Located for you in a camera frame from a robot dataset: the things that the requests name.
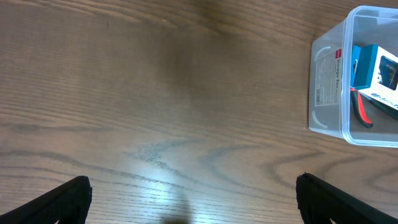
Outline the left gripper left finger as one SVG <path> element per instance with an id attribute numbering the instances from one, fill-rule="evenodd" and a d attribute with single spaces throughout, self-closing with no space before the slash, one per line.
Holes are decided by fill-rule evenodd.
<path id="1" fill-rule="evenodd" d="M 92 200 L 87 176 L 78 176 L 1 215 L 1 223 L 85 224 Z"/>

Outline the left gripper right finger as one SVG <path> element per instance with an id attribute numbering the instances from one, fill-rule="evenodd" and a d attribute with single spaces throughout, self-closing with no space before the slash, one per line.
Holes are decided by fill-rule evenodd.
<path id="1" fill-rule="evenodd" d="M 298 209 L 305 224 L 397 224 L 396 218 L 310 173 L 297 177 L 295 189 Z"/>

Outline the red handled pliers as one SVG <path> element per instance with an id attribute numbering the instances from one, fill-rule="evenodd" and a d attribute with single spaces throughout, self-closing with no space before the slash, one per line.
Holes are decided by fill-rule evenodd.
<path id="1" fill-rule="evenodd" d="M 350 88 L 351 104 L 356 119 L 365 127 L 372 128 L 373 122 L 368 118 L 363 106 L 361 94 L 355 88 Z"/>

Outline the clear plastic storage container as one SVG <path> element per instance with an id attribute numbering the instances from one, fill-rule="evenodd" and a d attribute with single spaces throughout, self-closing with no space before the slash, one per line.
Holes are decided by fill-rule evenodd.
<path id="1" fill-rule="evenodd" d="M 397 109 L 361 94 L 372 128 L 355 117 L 350 88 L 354 46 L 376 44 L 397 56 L 397 9 L 358 6 L 312 44 L 308 126 L 360 146 L 397 147 Z"/>

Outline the blue white cardboard box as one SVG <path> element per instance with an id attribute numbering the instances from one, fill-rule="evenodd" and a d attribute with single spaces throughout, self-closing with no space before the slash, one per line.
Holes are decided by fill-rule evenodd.
<path id="1" fill-rule="evenodd" d="M 351 87 L 396 110 L 397 56 L 376 44 L 354 49 L 359 55 L 354 59 Z"/>

